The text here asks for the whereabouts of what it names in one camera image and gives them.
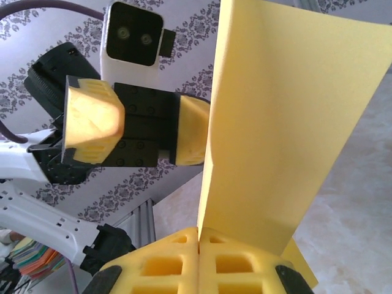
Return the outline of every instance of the yellow cardboard sheet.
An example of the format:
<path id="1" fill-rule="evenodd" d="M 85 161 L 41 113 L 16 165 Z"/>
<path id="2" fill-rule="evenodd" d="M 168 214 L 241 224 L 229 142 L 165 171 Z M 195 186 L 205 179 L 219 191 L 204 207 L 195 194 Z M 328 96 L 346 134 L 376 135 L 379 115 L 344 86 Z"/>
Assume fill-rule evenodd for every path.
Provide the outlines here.
<path id="1" fill-rule="evenodd" d="M 391 62 L 391 26 L 222 0 L 199 233 L 281 255 Z"/>

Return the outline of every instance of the purple cable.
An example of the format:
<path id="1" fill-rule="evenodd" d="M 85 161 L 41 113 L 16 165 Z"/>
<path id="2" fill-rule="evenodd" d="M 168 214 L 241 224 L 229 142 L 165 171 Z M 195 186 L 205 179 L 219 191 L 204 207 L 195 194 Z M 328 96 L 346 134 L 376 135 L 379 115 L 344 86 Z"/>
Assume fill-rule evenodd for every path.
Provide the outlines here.
<path id="1" fill-rule="evenodd" d="M 18 144 L 24 144 L 27 143 L 28 141 L 26 137 L 18 136 L 15 135 L 13 132 L 11 132 L 2 121 L 0 121 L 0 134 L 3 135 L 8 140 Z"/>
<path id="2" fill-rule="evenodd" d="M 94 9 L 87 8 L 75 3 L 62 1 L 62 0 L 21 0 L 11 2 L 0 7 L 0 20 L 11 14 L 20 12 L 26 9 L 34 8 L 60 8 L 78 13 L 82 13 L 89 17 L 94 17 L 98 20 L 104 20 L 104 14 Z"/>
<path id="3" fill-rule="evenodd" d="M 66 264 L 68 265 L 68 272 L 69 272 L 69 276 L 71 278 L 73 293 L 79 294 L 78 284 L 76 283 L 74 267 L 72 266 L 71 261 L 67 257 L 64 257 L 64 260 L 66 261 Z"/>
<path id="4" fill-rule="evenodd" d="M 21 0 L 16 2 L 11 2 L 6 5 L 0 6 L 0 21 L 17 12 L 26 9 L 34 8 L 60 8 L 66 9 L 78 13 L 82 13 L 89 17 L 94 17 L 98 20 L 104 20 L 104 14 L 96 10 L 81 6 L 75 3 L 62 1 L 62 0 Z M 23 144 L 28 141 L 26 137 L 17 136 L 12 133 L 2 121 L 0 121 L 0 134 L 5 136 L 8 140 L 13 141 L 18 144 Z"/>

